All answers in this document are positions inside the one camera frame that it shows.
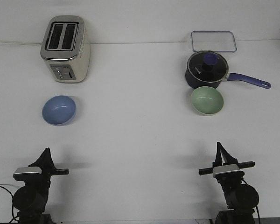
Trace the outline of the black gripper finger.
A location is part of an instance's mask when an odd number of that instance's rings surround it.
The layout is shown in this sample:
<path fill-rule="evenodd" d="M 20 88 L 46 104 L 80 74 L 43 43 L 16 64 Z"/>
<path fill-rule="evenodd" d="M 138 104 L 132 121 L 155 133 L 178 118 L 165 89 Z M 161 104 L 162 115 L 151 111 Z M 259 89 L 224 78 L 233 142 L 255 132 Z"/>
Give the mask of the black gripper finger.
<path fill-rule="evenodd" d="M 40 157 L 35 162 L 30 164 L 29 167 L 55 168 L 51 157 L 50 148 L 45 148 Z"/>
<path fill-rule="evenodd" d="M 238 160 L 232 157 L 220 142 L 217 142 L 217 153 L 214 161 L 214 166 L 231 165 L 237 163 Z"/>

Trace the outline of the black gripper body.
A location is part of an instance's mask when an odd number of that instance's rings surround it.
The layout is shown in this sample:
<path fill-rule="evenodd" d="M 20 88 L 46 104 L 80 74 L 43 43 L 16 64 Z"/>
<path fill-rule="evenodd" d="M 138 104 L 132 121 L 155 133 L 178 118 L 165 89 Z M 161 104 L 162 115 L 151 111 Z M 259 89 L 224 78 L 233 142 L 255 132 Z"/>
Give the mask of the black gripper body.
<path fill-rule="evenodd" d="M 49 184 L 52 176 L 69 174 L 69 169 L 67 169 L 67 168 L 57 169 L 55 167 L 45 168 L 45 167 L 41 167 L 41 166 L 39 166 L 39 168 L 42 171 L 41 177 L 39 179 L 39 184 Z"/>
<path fill-rule="evenodd" d="M 234 164 L 224 163 L 221 166 L 202 168 L 198 170 L 199 175 L 212 175 L 220 184 L 242 184 L 245 175 L 242 169 L 252 168 L 255 162 L 246 161 Z"/>

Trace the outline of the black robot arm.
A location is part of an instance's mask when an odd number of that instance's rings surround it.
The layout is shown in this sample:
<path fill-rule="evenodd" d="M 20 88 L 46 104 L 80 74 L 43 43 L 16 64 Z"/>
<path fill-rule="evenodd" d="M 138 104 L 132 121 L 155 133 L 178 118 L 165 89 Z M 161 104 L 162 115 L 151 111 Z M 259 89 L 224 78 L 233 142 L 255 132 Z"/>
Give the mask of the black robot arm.
<path fill-rule="evenodd" d="M 48 147 L 35 162 L 27 167 L 17 168 L 13 178 L 25 184 L 15 192 L 12 199 L 12 205 L 18 210 L 18 223 L 52 224 L 51 215 L 44 213 L 49 197 L 50 179 L 52 176 L 68 174 L 67 168 L 55 167 Z"/>
<path fill-rule="evenodd" d="M 213 175 L 221 185 L 227 210 L 219 211 L 216 224 L 254 224 L 254 212 L 259 213 L 259 194 L 244 180 L 244 168 L 252 168 L 255 162 L 239 162 L 217 143 L 217 153 L 212 167 L 198 170 L 199 175 Z"/>

